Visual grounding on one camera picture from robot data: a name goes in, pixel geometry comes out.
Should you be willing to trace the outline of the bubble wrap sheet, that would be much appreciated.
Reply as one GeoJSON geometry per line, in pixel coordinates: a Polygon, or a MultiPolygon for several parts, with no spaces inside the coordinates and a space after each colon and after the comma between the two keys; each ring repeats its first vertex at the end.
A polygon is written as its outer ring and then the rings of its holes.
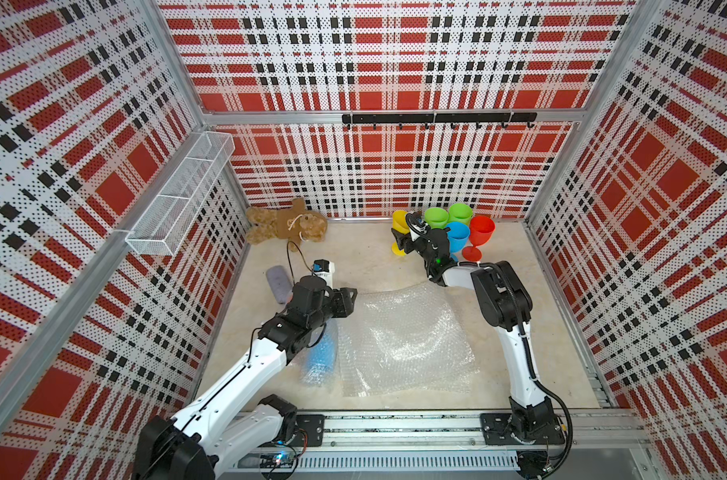
{"type": "Polygon", "coordinates": [[[339,323],[337,362],[346,397],[469,393],[479,372],[451,298],[429,282],[359,295],[339,323]]]}

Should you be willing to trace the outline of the yellow glass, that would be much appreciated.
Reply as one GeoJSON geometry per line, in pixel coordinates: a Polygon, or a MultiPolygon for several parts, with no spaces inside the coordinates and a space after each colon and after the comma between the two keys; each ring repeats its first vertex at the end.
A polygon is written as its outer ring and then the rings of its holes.
{"type": "MultiPolygon", "coordinates": [[[[405,217],[407,217],[407,212],[405,210],[397,210],[393,212],[393,225],[391,225],[391,229],[399,232],[399,234],[409,236],[409,232],[411,232],[411,230],[409,230],[405,217]]],[[[397,256],[407,255],[401,248],[399,248],[399,244],[397,244],[397,242],[393,242],[393,244],[391,244],[391,251],[397,256]]]]}

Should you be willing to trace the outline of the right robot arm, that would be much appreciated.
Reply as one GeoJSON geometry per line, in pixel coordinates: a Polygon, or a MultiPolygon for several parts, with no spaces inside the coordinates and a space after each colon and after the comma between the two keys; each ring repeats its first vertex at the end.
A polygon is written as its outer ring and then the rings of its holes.
{"type": "Polygon", "coordinates": [[[497,332],[509,382],[509,425],[515,442],[573,445],[571,414],[565,402],[539,379],[531,346],[533,300],[507,261],[457,261],[449,252],[449,228],[433,229],[415,212],[405,213],[407,231],[393,228],[397,248],[423,258],[427,279],[441,287],[475,292],[483,319],[497,332]]]}

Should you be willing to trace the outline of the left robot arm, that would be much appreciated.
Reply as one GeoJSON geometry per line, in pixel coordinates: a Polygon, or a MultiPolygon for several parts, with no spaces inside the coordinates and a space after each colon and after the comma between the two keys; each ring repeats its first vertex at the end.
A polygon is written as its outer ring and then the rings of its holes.
{"type": "Polygon", "coordinates": [[[277,395],[265,397],[247,416],[240,412],[309,348],[315,330],[353,314],[356,289],[334,289],[330,278],[301,278],[285,308],[255,330],[247,352],[211,388],[171,418],[155,416],[142,428],[132,478],[216,479],[257,447],[293,438],[296,408],[277,395]]]}

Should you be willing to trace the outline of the green wine glass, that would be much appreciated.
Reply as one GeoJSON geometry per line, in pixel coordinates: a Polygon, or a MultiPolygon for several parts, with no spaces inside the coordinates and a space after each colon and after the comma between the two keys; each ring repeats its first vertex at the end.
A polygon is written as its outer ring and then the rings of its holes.
{"type": "Polygon", "coordinates": [[[449,223],[461,223],[469,226],[471,219],[473,219],[473,210],[464,203],[455,203],[447,209],[449,214],[449,223]]]}
{"type": "Polygon", "coordinates": [[[449,212],[443,208],[431,207],[423,212],[423,219],[431,229],[443,229],[449,224],[449,212]]]}

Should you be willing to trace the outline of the red glass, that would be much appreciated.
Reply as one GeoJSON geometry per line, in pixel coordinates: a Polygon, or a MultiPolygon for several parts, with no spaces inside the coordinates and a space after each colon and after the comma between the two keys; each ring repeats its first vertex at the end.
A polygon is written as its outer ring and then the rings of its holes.
{"type": "Polygon", "coordinates": [[[487,216],[477,215],[469,222],[469,231],[469,245],[463,248],[463,258],[469,262],[479,262],[483,258],[479,247],[485,245],[495,233],[495,222],[487,216]]]}

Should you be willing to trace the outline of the light blue glass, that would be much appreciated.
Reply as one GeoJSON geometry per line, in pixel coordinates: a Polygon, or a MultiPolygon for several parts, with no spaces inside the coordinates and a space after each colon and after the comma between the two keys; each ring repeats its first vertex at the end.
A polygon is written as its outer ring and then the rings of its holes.
{"type": "Polygon", "coordinates": [[[465,249],[467,242],[469,242],[469,235],[471,230],[469,226],[461,222],[449,222],[447,224],[447,239],[449,240],[449,254],[453,260],[457,260],[457,255],[465,249]]]}

